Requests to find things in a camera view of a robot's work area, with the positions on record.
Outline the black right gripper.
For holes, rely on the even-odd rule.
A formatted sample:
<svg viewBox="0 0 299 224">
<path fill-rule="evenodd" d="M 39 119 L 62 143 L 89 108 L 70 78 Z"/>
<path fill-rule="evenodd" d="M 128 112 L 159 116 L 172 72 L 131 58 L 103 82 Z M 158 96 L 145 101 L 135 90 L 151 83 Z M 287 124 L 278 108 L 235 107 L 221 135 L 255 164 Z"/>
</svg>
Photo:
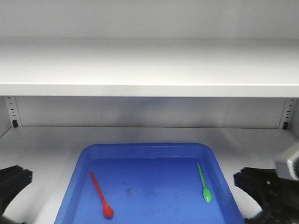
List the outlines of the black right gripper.
<svg viewBox="0 0 299 224">
<path fill-rule="evenodd" d="M 250 195 L 261 207 L 246 224 L 297 224 L 299 222 L 299 182 L 277 179 L 275 169 L 244 167 L 234 174 L 235 186 Z"/>
</svg>

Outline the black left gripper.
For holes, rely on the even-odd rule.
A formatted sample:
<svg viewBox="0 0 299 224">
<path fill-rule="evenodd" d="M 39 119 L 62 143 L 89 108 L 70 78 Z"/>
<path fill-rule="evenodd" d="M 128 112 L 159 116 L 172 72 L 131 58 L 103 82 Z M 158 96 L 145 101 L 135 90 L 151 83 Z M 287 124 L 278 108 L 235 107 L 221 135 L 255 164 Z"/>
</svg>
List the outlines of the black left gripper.
<svg viewBox="0 0 299 224">
<path fill-rule="evenodd" d="M 3 216 L 11 201 L 32 182 L 32 171 L 14 165 L 0 170 L 0 223 L 17 224 Z"/>
</svg>

